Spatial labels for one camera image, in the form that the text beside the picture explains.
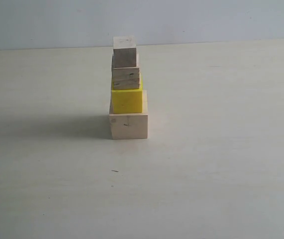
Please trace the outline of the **yellow cube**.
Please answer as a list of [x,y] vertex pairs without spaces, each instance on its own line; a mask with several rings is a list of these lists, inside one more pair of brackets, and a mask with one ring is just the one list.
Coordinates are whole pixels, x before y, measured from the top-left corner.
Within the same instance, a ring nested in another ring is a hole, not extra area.
[[143,111],[143,80],[138,74],[138,82],[125,84],[124,89],[119,89],[120,82],[111,83],[111,104],[114,114],[134,114]]

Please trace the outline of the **large wooden base cube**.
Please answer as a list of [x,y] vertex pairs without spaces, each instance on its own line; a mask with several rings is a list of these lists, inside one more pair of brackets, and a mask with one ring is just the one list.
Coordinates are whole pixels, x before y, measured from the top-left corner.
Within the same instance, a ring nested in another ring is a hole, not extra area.
[[143,90],[142,113],[114,114],[112,101],[110,101],[108,118],[112,139],[148,138],[147,91]]

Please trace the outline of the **medium wooden cube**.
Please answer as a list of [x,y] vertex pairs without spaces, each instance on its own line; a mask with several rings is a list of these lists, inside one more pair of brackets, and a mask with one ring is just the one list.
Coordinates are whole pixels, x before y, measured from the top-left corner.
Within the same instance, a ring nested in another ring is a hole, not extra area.
[[116,68],[115,59],[112,56],[111,81],[114,90],[135,90],[141,86],[141,74],[139,53],[136,55],[136,66]]

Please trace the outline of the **small wooden cube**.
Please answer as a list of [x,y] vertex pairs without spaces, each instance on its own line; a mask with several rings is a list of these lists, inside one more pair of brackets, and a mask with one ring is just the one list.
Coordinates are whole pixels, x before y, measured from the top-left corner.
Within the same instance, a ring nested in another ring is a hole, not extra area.
[[113,37],[114,68],[136,67],[136,39],[134,36]]

